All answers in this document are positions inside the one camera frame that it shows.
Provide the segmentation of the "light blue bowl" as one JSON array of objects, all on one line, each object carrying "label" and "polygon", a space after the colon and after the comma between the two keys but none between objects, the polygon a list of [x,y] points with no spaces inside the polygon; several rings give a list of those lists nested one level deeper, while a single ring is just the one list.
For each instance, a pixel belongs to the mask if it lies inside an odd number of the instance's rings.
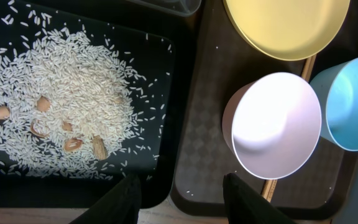
[{"label": "light blue bowl", "polygon": [[358,151],[358,58],[319,72],[310,85],[322,114],[320,136],[347,151]]}]

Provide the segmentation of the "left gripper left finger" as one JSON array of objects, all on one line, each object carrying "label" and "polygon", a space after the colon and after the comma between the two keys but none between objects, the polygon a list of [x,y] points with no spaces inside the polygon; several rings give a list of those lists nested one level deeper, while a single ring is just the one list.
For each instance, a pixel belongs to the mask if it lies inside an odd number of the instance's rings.
[{"label": "left gripper left finger", "polygon": [[130,174],[70,224],[137,224],[141,205],[140,179]]}]

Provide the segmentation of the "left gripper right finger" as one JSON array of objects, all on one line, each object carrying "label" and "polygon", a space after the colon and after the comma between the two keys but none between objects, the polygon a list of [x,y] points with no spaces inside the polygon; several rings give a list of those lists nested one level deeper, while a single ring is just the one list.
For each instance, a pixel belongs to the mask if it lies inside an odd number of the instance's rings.
[{"label": "left gripper right finger", "polygon": [[295,224],[236,174],[224,176],[223,196],[229,224]]}]

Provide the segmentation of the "white bowl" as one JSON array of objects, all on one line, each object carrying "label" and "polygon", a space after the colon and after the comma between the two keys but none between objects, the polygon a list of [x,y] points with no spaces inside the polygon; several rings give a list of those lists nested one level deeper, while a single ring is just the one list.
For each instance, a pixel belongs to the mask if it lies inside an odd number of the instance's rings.
[{"label": "white bowl", "polygon": [[298,75],[277,72],[231,96],[222,132],[248,173],[273,180],[305,164],[318,143],[321,123],[321,107],[310,84]]}]

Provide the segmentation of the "pile of rice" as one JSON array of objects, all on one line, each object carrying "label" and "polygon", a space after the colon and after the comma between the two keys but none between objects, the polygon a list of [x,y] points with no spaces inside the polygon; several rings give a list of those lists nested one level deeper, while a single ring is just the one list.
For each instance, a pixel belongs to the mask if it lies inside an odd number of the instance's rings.
[{"label": "pile of rice", "polygon": [[[85,29],[52,29],[51,19],[31,10],[24,26],[39,26],[34,40],[25,39],[25,50],[12,55],[0,48],[0,106],[11,113],[0,120],[0,155],[12,161],[9,174],[110,180],[109,157],[129,152],[124,141],[138,138],[145,121],[134,106],[134,81],[141,74],[119,58],[109,39],[96,45]],[[46,112],[36,108],[41,96],[51,104]],[[31,133],[33,120],[49,133],[47,138]],[[62,129],[64,121],[72,131]],[[103,139],[105,160],[93,154],[95,136]],[[82,140],[82,146],[65,152],[63,145],[71,138]]]}]

